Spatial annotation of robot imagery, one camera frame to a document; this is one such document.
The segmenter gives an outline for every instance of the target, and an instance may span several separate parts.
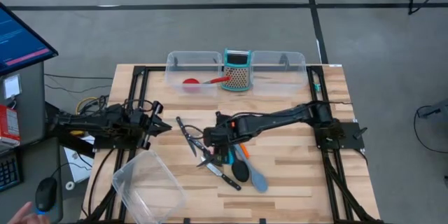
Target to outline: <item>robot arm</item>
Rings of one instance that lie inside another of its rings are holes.
[[[307,123],[312,127],[337,127],[338,120],[332,118],[326,101],[299,104],[275,113],[238,113],[233,116],[218,114],[216,126],[204,129],[204,144],[214,147],[240,144],[265,130],[292,123]]]
[[[158,116],[163,110],[160,102],[154,101],[150,115],[139,108],[128,109],[114,104],[91,115],[59,115],[52,128],[70,132],[81,130],[95,137],[94,148],[149,149],[149,136],[169,131],[172,127]]]

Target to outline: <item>floor tile line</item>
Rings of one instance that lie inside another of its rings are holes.
[[[313,20],[314,34],[318,41],[319,58],[322,64],[328,64],[327,50],[325,48],[325,42],[323,41],[323,34],[321,28],[321,21],[319,20],[319,14],[317,12],[316,0],[309,0],[309,7],[311,9],[311,18]]]
[[[217,9],[294,9],[309,8],[308,3],[188,3],[115,6],[8,6],[12,11],[163,11]]]
[[[408,3],[317,3],[316,8],[408,8]],[[448,8],[448,3],[414,3],[414,7]]]

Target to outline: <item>red box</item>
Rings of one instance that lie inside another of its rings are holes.
[[[0,104],[0,145],[16,147],[19,144],[20,133],[17,112]]]

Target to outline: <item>wooden tabletop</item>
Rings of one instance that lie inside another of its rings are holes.
[[[133,64],[117,66],[109,105],[121,104],[127,98],[133,68]],[[323,65],[323,71],[330,101],[350,102],[342,67]],[[163,71],[150,72],[146,99],[157,100],[163,104],[161,117],[173,129],[151,138],[150,148],[160,156],[187,195],[185,206],[174,213],[167,223],[181,223],[184,218],[191,218],[192,223],[259,223],[260,218],[266,218],[268,223],[333,221],[321,152],[316,147],[314,132],[310,126],[295,123],[272,129],[245,143],[251,164],[265,175],[269,184],[266,193],[259,193],[251,185],[250,179],[245,183],[238,182],[242,190],[236,191],[207,168],[196,168],[200,157],[193,155],[175,121],[175,117],[180,116],[185,123],[204,128],[215,124],[216,111],[232,115],[240,111],[274,112],[289,109],[311,101],[308,86],[293,97],[256,97],[250,92],[225,90],[219,90],[215,98],[179,96],[165,84],[164,74]],[[351,105],[331,104],[331,107],[335,118],[341,121],[354,119]],[[95,155],[92,176],[84,199],[85,209],[88,207],[93,174],[97,173],[98,166],[107,153],[108,150],[101,150]],[[354,150],[341,150],[341,154],[350,191],[371,216],[379,218],[365,160]],[[116,151],[100,171],[92,198],[93,209],[110,188],[115,160]],[[222,170],[237,181],[229,165],[224,165]],[[338,189],[337,195],[339,211],[341,217],[344,217],[342,197]],[[118,217],[119,203],[120,199],[117,198],[114,218]],[[126,223],[133,222],[128,213]]]

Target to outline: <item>cheese grater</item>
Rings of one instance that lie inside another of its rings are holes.
[[[246,91],[251,87],[251,51],[225,50],[224,76],[230,80],[221,84],[229,91]]]

